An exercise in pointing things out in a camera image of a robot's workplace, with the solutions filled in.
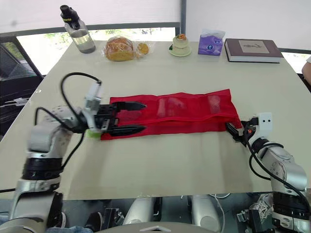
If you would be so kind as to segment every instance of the black cable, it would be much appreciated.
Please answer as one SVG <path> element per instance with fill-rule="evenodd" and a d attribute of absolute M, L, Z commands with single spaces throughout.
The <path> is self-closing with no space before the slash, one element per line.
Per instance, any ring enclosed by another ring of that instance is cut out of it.
<path fill-rule="evenodd" d="M 249 157 L 249 160 L 248 160 L 248 165 L 249 165 L 250 169 L 252 170 L 252 172 L 253 172 L 256 176 L 258 176 L 258 177 L 260 177 L 260 178 L 262 178 L 262 179 L 264 179 L 264 180 L 270 181 L 271 179 L 270 179 L 269 177 L 262 176 L 262 175 L 258 174 L 258 173 L 254 170 L 253 165 L 252 165 L 252 159 L 253 159 L 253 156 L 251 155 L 251 156 Z"/>
<path fill-rule="evenodd" d="M 37 124 L 37 118 L 38 118 L 38 112 L 39 110 L 42 110 L 44 112 L 46 112 L 47 114 L 49 114 L 52 118 L 54 118 L 55 120 L 57 120 L 65 129 L 67 130 L 72 130 L 68 125 L 66 125 L 64 122 L 61 121 L 61 119 L 59 119 L 57 116 L 55 116 L 53 113 L 51 113 L 49 110 L 47 110 L 44 107 L 37 107 L 35 110 L 35 125 Z"/>
<path fill-rule="evenodd" d="M 84 122 L 82 121 L 82 119 L 79 117 L 79 115 L 76 113 L 76 111 L 73 109 L 72 105 L 69 103 L 66 95 L 65 95 L 65 92 L 64 92 L 64 82 L 65 80 L 70 77 L 70 76 L 73 76 L 73 75 L 82 75 L 82 76 L 86 76 L 86 77 L 89 77 L 93 80 L 95 80 L 97 83 L 101 84 L 102 81 L 100 81 L 98 78 L 95 78 L 94 76 L 92 75 L 89 75 L 89 74 L 85 74 L 85 73 L 81 73 L 81 72 L 73 72 L 73 73 L 69 73 L 67 75 L 65 75 L 60 83 L 60 91 L 62 93 L 62 96 L 64 98 L 64 101 L 66 102 L 66 104 L 68 105 L 69 109 L 72 111 L 72 113 L 74 114 L 74 116 L 78 119 L 79 123 L 81 125 L 84 125 Z"/>
<path fill-rule="evenodd" d="M 256 157 L 251 145 L 249 144 L 249 141 L 247 139 L 247 130 L 248 130 L 248 124 L 245 125 L 244 127 L 244 139 L 245 142 L 247 144 L 248 149 L 251 152 L 251 156 L 256 160 L 256 162 L 258 163 L 258 165 L 265 171 L 268 173 L 268 175 L 270 175 L 271 177 L 273 177 L 274 179 L 276 179 L 277 181 L 281 182 L 282 184 L 284 184 L 285 186 L 287 186 L 288 188 L 292 189 L 293 191 L 295 191 L 295 193 L 298 194 L 298 196 L 303 200 L 303 202 L 305 203 L 308 213 L 310 213 L 310 205 L 309 202 L 307 200 L 307 198 L 298 190 L 296 189 L 294 186 L 292 186 L 290 183 L 287 183 L 286 181 L 282 180 L 281 178 L 277 177 L 276 175 L 274 175 L 272 172 L 270 172 L 261 162 L 260 160 Z"/>
<path fill-rule="evenodd" d="M 263 148 L 265 148 L 265 147 L 269 147 L 269 146 L 278 146 L 278 147 L 284 148 L 284 146 L 283 146 L 282 144 L 272 142 L 272 143 L 264 144 L 264 145 L 261 146 L 259 149 L 257 149 L 257 150 L 255 151 L 255 153 L 258 153 L 261 149 L 263 149 Z M 270 178 L 265 177 L 265 176 L 261 176 L 260 174 L 258 174 L 258 173 L 254 170 L 253 165 L 252 165 L 252 160 L 253 160 L 253 156 L 251 155 L 251 156 L 249 157 L 248 164 L 249 164 L 249 167 L 251 168 L 252 172 L 253 172 L 256 176 L 258 176 L 258 177 L 260 177 L 260 178 L 262 178 L 262 179 L 264 179 L 264 180 L 270 181 L 270 180 L 271 180 Z"/>
<path fill-rule="evenodd" d="M 0 190 L 0 193 L 8 193 L 8 192 L 14 192 L 15 189 L 14 188 L 10 188 L 10 189 L 2 189 Z"/>
<path fill-rule="evenodd" d="M 83 139 L 84 139 L 84 134 L 85 131 L 82 133 L 80 141 L 78 142 L 78 144 L 75 146 L 75 148 L 73 148 L 73 150 L 70 152 L 70 154 L 68 155 L 66 161 L 64 162 L 64 164 L 62 165 L 62 169 L 64 170 L 65 166 L 67 165 L 67 163 L 69 162 L 69 159 L 72 157 L 72 155 L 75 153 L 75 151 L 79 148 L 79 146 L 81 145 Z"/>

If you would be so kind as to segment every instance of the green object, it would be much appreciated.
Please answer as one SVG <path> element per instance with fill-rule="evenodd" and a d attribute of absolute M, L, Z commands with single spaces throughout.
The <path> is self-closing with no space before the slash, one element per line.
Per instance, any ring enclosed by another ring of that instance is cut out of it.
<path fill-rule="evenodd" d="M 91 130 L 87 130 L 86 131 L 86 136 L 89 137 L 89 138 L 101 138 L 101 135 L 102 133 L 95 133 L 95 132 L 92 132 Z"/>

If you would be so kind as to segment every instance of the white plate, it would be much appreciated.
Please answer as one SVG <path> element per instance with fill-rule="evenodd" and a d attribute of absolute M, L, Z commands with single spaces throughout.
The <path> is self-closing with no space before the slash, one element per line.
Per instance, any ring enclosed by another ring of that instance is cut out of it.
<path fill-rule="evenodd" d="M 190 48 L 190 51 L 187 54 L 184 54 L 184 55 L 175 54 L 175 53 L 173 53 L 173 50 L 169 50 L 169 53 L 171 55 L 173 55 L 173 56 L 176 56 L 176 57 L 186 57 L 186 56 L 188 56 L 192 52 L 192 48 L 191 47 L 189 47 L 189 48 Z"/>

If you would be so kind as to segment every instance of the black bottle cap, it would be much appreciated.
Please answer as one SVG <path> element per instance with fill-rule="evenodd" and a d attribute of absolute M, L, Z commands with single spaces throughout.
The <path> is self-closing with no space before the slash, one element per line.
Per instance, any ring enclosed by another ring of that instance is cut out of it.
<path fill-rule="evenodd" d="M 63 18 L 65 23 L 71 23 L 79 19 L 77 12 L 67 5 L 62 5 L 60 10 L 62 11 L 60 16 Z"/>

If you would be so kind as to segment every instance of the red bag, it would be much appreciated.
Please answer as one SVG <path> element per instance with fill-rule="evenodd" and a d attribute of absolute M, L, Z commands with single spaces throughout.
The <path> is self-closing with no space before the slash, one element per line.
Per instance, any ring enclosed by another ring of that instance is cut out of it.
<path fill-rule="evenodd" d="M 241 121 L 231 102 L 230 90 L 216 91 L 204 95 L 176 93 L 164 96 L 138 95 L 111 97 L 110 103 L 137 101 L 147 105 L 139 111 L 121 110 L 118 125 L 143 125 L 146 129 L 129 135 L 112 137 L 108 133 L 101 140 L 138 137 L 168 133 L 203 133 L 225 131 L 230 122 L 241 128 Z"/>

